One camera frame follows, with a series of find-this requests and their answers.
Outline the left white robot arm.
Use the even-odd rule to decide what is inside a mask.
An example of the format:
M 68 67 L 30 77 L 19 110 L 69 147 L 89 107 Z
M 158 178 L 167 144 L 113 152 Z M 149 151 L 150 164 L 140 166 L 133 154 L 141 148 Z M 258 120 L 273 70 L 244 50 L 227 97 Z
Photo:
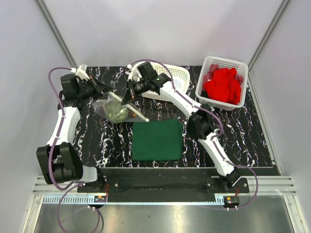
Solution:
M 96 167 L 82 164 L 73 148 L 73 139 L 85 101 L 97 100 L 112 88 L 88 75 L 87 66 L 84 64 L 66 70 L 69 73 L 60 78 L 60 91 L 56 90 L 51 73 L 48 73 L 49 84 L 58 101 L 58 119 L 46 145 L 37 148 L 37 160 L 45 182 L 54 185 L 58 190 L 68 189 L 68 186 L 60 186 L 68 182 L 100 192 L 105 186 L 101 172 Z

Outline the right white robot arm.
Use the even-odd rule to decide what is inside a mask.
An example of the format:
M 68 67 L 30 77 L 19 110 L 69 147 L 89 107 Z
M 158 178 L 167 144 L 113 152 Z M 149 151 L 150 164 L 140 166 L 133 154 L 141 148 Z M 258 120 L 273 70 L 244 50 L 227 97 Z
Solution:
M 208 152 L 221 177 L 221 188 L 232 192 L 241 179 L 237 166 L 231 162 L 218 137 L 223 133 L 221 121 L 213 114 L 208 105 L 201 105 L 189 96 L 178 91 L 173 82 L 173 75 L 165 64 L 154 60 L 138 60 L 128 64 L 126 92 L 122 105 L 136 101 L 148 91 L 156 92 L 172 102 L 188 119 L 187 132 Z

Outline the clear zip top bag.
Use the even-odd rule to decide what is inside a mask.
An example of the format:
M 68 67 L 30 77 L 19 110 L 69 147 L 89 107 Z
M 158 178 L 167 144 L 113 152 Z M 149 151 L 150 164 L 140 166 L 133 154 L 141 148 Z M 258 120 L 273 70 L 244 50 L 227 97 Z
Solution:
M 112 124 L 123 122 L 149 122 L 142 112 L 132 103 L 122 105 L 122 98 L 109 92 L 106 98 L 101 97 L 92 103 L 96 114 Z

